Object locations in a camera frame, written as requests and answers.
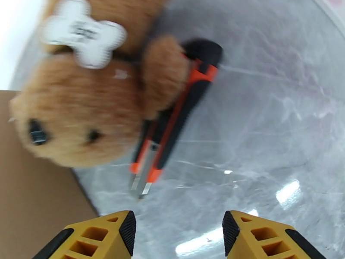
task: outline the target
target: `teddy bear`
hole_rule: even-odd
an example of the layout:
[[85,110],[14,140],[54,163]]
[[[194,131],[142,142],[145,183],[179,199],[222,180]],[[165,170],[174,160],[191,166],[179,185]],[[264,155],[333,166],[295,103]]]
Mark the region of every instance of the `teddy bear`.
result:
[[[39,34],[61,1],[48,0]],[[49,55],[10,102],[23,145],[65,167],[92,167],[128,153],[143,120],[156,118],[183,91],[190,65],[171,35],[151,40],[140,63],[133,63],[168,0],[83,1],[91,19],[116,23],[126,32],[107,65],[83,67],[73,49],[42,43]]]

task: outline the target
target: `teddy bear nose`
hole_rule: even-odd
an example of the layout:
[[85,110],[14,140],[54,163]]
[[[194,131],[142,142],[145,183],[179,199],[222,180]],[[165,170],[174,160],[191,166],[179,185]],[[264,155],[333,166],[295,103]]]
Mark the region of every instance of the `teddy bear nose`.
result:
[[32,142],[35,145],[43,145],[48,141],[48,135],[43,131],[41,124],[37,120],[30,120],[29,133]]

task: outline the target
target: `cardboard box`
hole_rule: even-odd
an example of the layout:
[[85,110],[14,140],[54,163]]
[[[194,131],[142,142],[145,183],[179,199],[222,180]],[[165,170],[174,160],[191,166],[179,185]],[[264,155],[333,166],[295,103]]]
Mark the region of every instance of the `cardboard box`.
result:
[[0,91],[0,259],[30,259],[65,226],[97,217],[70,169],[22,148]]

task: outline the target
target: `white wall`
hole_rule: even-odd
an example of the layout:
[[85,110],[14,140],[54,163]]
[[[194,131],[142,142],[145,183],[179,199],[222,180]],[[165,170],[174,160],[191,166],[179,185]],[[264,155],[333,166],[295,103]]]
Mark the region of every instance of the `white wall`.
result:
[[6,0],[0,5],[0,89],[9,89],[43,5],[44,0]]

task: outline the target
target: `box cutter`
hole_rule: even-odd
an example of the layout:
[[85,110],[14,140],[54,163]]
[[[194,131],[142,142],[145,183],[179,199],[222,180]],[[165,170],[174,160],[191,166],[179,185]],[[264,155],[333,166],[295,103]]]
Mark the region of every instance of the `box cutter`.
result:
[[191,59],[191,72],[177,102],[160,112],[156,120],[144,121],[141,140],[134,154],[131,191],[143,198],[162,174],[184,124],[201,100],[217,72],[223,49],[215,42],[198,39],[183,45]]

